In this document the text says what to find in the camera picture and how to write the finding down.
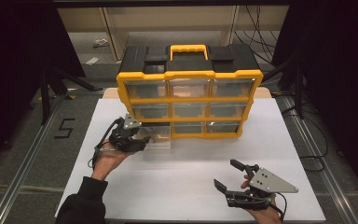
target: white paper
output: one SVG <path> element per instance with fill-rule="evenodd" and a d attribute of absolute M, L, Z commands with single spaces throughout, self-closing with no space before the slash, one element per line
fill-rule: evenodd
<path fill-rule="evenodd" d="M 126 113 L 119 100 L 98 102 L 61 203 L 77 193 L 84 175 L 91 175 L 87 162 L 93 148 L 111 122 Z M 255 99 L 240 138 L 177 139 L 172 140 L 172 148 L 128 157 L 106 179 L 105 217 L 151 222 L 253 220 L 242 209 L 228 207 L 225 196 L 214 187 L 217 179 L 230 190 L 243 191 L 244 173 L 232 167 L 230 159 L 266 167 L 299 188 L 299 193 L 284 194 L 288 201 L 285 220 L 325 220 L 274 99 Z M 277 204 L 284 208 L 280 196 Z"/>

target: transparent drawer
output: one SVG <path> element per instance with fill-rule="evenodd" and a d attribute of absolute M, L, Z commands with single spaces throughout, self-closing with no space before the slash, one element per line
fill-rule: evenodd
<path fill-rule="evenodd" d="M 146 148 L 170 148 L 171 147 L 171 127 L 170 123 L 142 123 L 139 132 L 134 135 L 134 139 L 143 139 L 150 136 L 150 141 Z"/>
<path fill-rule="evenodd" d="M 208 122 L 206 131 L 207 133 L 236 133 L 238 127 L 240 127 L 239 121 Z"/>
<path fill-rule="evenodd" d="M 205 118 L 207 103 L 172 103 L 174 118 Z"/>
<path fill-rule="evenodd" d="M 126 81 L 127 92 L 131 99 L 163 98 L 167 96 L 167 85 L 162 81 Z"/>
<path fill-rule="evenodd" d="M 206 97 L 209 80 L 204 78 L 177 78 L 170 81 L 172 97 Z"/>
<path fill-rule="evenodd" d="M 132 105 L 136 119 L 166 119 L 168 104 L 135 104 Z"/>
<path fill-rule="evenodd" d="M 202 133 L 204 122 L 175 122 L 172 126 L 175 133 Z"/>
<path fill-rule="evenodd" d="M 249 96 L 254 82 L 254 78 L 215 79 L 212 95 L 214 97 Z"/>
<path fill-rule="evenodd" d="M 246 102 L 210 103 L 209 117 L 241 117 Z"/>

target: carrying handle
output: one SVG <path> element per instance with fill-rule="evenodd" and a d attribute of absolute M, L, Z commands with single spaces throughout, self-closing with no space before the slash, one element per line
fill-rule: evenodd
<path fill-rule="evenodd" d="M 205 45 L 172 45 L 171 46 L 171 61 L 175 52 L 203 52 L 205 60 L 208 60 L 208 53 Z"/>

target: silver mounting plate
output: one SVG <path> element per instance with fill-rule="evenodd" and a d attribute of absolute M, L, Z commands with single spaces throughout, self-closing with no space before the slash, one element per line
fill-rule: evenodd
<path fill-rule="evenodd" d="M 297 193 L 298 188 L 284 179 L 273 174 L 266 168 L 261 168 L 255 173 L 250 185 L 268 193 Z"/>
<path fill-rule="evenodd" d="M 126 114 L 126 118 L 124 119 L 124 129 L 133 129 L 139 128 L 142 126 L 142 122 L 138 122 L 135 118 L 133 118 L 130 114 Z"/>

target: human hand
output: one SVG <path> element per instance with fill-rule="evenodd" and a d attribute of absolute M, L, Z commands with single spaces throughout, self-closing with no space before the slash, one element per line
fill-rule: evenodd
<path fill-rule="evenodd" d="M 245 175 L 245 181 L 241 184 L 242 189 L 246 189 L 250 185 L 250 179 L 248 175 Z M 273 205 L 276 205 L 275 199 L 271 202 Z M 279 217 L 279 213 L 271 208 L 270 206 L 266 210 L 254 211 L 250 209 L 244 209 L 249 212 L 252 217 L 255 218 L 255 221 L 259 224 L 282 224 Z"/>
<path fill-rule="evenodd" d="M 103 148 L 114 149 L 108 139 L 103 141 Z M 120 150 L 102 151 L 99 153 L 95 162 L 94 171 L 91 178 L 104 181 L 106 177 L 116 169 L 127 157 L 135 152 L 122 152 Z"/>

